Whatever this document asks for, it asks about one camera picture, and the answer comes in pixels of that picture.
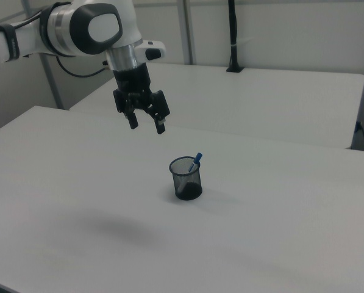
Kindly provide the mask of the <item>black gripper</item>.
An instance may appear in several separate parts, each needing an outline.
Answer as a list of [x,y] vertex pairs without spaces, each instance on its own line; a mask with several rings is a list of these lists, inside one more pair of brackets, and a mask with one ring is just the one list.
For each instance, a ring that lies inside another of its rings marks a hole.
[[168,103],[164,93],[159,90],[152,92],[151,79],[147,65],[126,71],[114,71],[118,88],[113,92],[117,111],[125,115],[131,129],[138,127],[135,110],[143,110],[147,114],[156,117],[155,128],[158,134],[166,131],[165,117],[170,114]]

